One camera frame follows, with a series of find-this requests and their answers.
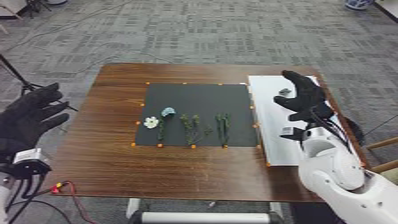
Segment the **wooden table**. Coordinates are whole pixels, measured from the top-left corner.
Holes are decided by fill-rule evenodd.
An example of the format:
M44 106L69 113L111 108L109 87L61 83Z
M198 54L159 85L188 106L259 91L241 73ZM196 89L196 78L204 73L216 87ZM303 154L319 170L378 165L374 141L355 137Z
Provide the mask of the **wooden table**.
M316 70L301 66L104 65L56 151L45 185L70 180L79 196L319 201L300 184L296 167L266 167L260 148L131 147L147 82L236 84L246 83L246 75L275 75L282 70L314 75L324 87ZM328 91L326 96L339 112Z

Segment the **white flower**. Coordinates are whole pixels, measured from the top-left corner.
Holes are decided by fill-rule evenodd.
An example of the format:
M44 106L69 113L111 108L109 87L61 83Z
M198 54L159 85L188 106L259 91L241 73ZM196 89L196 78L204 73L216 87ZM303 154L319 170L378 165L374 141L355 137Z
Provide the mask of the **white flower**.
M157 119L156 119L156 117L147 117L145 118L143 126L149 129L156 128L156 126L157 126Z

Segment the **white robotic arm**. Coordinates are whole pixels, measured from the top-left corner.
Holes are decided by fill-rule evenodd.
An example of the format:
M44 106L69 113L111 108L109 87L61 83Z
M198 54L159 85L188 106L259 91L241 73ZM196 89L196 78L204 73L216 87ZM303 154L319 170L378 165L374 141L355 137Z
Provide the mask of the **white robotic arm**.
M298 175L348 224L398 223L398 186L360 167L340 140L316 127L303 132Z
M282 76L294 84L296 97L275 96L273 101L296 112L289 121L307 122L305 130L296 129L291 136L280 136L300 141L301 184L348 224L398 224L398 186L360 167L342 129L330 121L333 112L323 90L294 72L282 71Z

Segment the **red wire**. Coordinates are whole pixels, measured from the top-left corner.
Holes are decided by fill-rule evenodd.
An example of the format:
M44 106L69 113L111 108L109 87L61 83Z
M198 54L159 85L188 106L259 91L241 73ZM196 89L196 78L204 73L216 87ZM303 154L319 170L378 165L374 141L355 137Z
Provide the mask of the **red wire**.
M95 224L95 222L92 221L92 219L88 217L86 211L83 209L83 205L81 205L77 197L76 197L76 187L74 187L74 184L72 184L70 181L65 181L65 183L70 186L70 197L72 197L72 202L74 202L74 205L76 205L76 208L77 208L77 212L79 212L83 221L88 222L90 224Z

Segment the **table leg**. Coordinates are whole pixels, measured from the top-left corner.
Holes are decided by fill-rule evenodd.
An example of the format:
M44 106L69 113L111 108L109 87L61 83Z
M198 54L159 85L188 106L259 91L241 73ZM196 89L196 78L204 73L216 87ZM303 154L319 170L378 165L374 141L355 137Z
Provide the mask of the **table leg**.
M8 31L5 30L5 27L1 24L0 24L0 30L3 31L5 34L8 34Z
M21 16L15 14L15 12L10 10L10 8L5 5L0 5L0 7L8 11L8 13L13 15L13 17L22 20Z
M125 217L129 219L133 213L138 211L140 208L140 199L138 198L129 198L127 200L127 211L125 211Z

